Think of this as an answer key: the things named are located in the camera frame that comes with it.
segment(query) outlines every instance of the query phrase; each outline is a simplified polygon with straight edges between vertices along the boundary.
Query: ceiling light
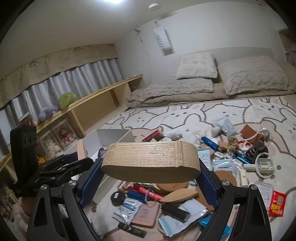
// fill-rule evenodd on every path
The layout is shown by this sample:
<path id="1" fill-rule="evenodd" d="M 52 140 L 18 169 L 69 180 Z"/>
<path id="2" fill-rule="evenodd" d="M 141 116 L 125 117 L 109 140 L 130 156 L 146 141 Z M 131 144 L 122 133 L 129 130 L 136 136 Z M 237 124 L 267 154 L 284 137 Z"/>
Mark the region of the ceiling light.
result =
<path id="1" fill-rule="evenodd" d="M 148 6 L 148 9 L 150 9 L 151 11 L 153 10 L 157 10 L 160 8 L 160 4 L 159 3 L 152 3 Z"/>
<path id="2" fill-rule="evenodd" d="M 123 0 L 104 0 L 106 2 L 111 2 L 111 3 L 120 3 L 122 2 Z"/>

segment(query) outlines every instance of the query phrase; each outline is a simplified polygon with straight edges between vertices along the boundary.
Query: silver screw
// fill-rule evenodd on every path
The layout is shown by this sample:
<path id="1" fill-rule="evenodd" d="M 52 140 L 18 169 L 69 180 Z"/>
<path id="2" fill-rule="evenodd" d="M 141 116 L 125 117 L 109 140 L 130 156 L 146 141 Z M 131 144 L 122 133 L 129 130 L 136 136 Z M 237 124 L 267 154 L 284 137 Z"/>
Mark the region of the silver screw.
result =
<path id="1" fill-rule="evenodd" d="M 257 187 L 256 185 L 254 185 L 254 184 L 251 185 L 251 188 L 252 188 L 253 190 L 257 190 L 257 189 L 258 189 L 258 187 Z"/>
<path id="2" fill-rule="evenodd" d="M 228 180 L 223 180 L 223 181 L 222 181 L 222 184 L 223 184 L 224 186 L 229 186 L 229 185 L 230 185 L 230 182 L 229 182 Z"/>
<path id="3" fill-rule="evenodd" d="M 75 180 L 71 180 L 68 182 L 69 186 L 74 186 L 77 182 Z"/>
<path id="4" fill-rule="evenodd" d="M 46 184 L 43 184 L 43 185 L 40 187 L 41 190 L 45 190 L 46 188 L 47 188 L 47 185 L 46 185 Z"/>

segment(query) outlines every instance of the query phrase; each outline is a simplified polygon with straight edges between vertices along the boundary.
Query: smoke detector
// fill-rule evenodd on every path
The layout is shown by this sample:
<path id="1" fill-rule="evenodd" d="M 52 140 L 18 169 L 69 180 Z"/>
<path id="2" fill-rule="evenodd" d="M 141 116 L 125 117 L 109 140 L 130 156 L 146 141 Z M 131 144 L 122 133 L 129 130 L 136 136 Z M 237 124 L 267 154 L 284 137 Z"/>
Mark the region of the smoke detector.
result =
<path id="1" fill-rule="evenodd" d="M 153 10 L 157 10 L 160 8 L 160 4 L 159 3 L 152 3 L 148 6 L 148 9 L 150 9 L 151 11 Z"/>

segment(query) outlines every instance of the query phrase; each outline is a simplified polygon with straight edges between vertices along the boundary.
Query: red snack package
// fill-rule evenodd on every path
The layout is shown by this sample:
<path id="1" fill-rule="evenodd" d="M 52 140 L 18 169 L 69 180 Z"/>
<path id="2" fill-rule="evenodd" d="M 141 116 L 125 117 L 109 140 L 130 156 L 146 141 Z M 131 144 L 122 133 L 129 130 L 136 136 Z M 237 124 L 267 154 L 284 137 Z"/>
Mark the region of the red snack package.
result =
<path id="1" fill-rule="evenodd" d="M 286 198 L 286 194 L 273 191 L 269 214 L 282 217 L 284 215 Z"/>
<path id="2" fill-rule="evenodd" d="M 162 138 L 164 138 L 165 136 L 163 134 L 160 133 L 159 130 L 154 131 L 153 133 L 151 133 L 149 136 L 145 137 L 142 142 L 149 142 L 151 141 L 153 138 L 157 141 L 161 140 Z"/>

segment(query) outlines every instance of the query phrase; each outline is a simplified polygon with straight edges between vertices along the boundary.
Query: beige valance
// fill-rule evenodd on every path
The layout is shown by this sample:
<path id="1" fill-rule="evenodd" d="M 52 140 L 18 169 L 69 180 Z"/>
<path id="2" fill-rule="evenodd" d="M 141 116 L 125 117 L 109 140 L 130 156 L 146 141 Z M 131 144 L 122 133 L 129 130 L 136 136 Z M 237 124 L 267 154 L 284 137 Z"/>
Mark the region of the beige valance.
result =
<path id="1" fill-rule="evenodd" d="M 68 48 L 34 59 L 0 80 L 0 108 L 30 85 L 56 73 L 117 56 L 113 44 L 97 44 Z"/>

